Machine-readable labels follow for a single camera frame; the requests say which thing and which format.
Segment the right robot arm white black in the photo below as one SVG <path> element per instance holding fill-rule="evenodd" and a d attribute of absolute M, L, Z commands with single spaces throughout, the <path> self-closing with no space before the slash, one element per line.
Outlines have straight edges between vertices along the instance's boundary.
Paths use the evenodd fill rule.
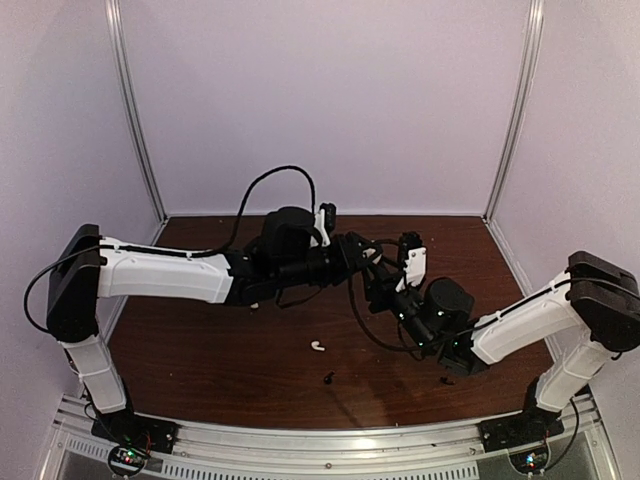
<path fill-rule="evenodd" d="M 473 297 L 448 277 L 419 290 L 426 250 L 411 250 L 387 270 L 388 260 L 369 248 L 363 255 L 365 295 L 372 312 L 390 311 L 413 341 L 409 352 L 437 355 L 447 368 L 474 374 L 512 353 L 575 328 L 576 345 L 533 382 L 533 397 L 513 419 L 519 440 L 535 440 L 571 398 L 617 355 L 639 346 L 636 277 L 586 251 L 535 293 L 491 314 L 471 319 Z"/>

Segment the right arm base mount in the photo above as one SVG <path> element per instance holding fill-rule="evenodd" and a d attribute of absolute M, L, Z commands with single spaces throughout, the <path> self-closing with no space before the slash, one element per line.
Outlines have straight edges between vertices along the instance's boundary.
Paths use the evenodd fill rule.
<path fill-rule="evenodd" d="M 484 451 L 513 449 L 562 434 L 564 425 L 559 417 L 559 412 L 533 409 L 482 421 L 478 429 Z"/>

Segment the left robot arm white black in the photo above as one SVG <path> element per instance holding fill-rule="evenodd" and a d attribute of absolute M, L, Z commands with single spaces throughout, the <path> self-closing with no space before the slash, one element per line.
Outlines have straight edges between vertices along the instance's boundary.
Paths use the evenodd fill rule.
<path fill-rule="evenodd" d="M 102 338 L 100 298 L 183 298 L 249 306 L 289 287 L 338 285 L 369 267 L 377 244 L 349 232 L 337 234 L 335 207 L 317 213 L 282 207 L 269 213 L 260 234 L 242 249 L 181 250 L 128 244 L 78 229 L 49 277 L 46 327 L 76 367 L 106 429 L 123 444 L 137 442 L 144 424 Z"/>

